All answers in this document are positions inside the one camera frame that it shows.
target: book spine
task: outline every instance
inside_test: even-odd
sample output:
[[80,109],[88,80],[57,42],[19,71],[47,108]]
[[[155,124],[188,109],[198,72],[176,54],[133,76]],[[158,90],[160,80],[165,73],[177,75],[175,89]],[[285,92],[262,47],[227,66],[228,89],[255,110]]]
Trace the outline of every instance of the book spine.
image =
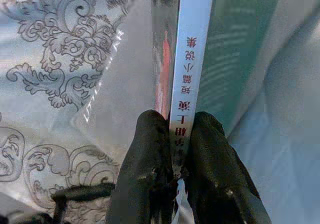
[[172,168],[181,175],[194,122],[213,0],[180,0],[170,108]]

